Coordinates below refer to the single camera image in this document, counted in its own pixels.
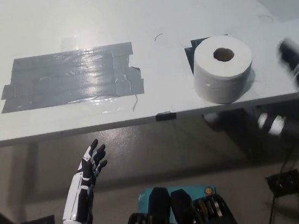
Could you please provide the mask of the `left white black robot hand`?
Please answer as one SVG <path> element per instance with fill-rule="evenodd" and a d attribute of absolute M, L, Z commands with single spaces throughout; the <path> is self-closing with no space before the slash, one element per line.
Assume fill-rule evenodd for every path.
<path fill-rule="evenodd" d="M 98 146 L 97 139 L 87 148 L 71 181 L 62 220 L 93 223 L 93 188 L 107 164 L 105 155 L 105 145 Z"/>

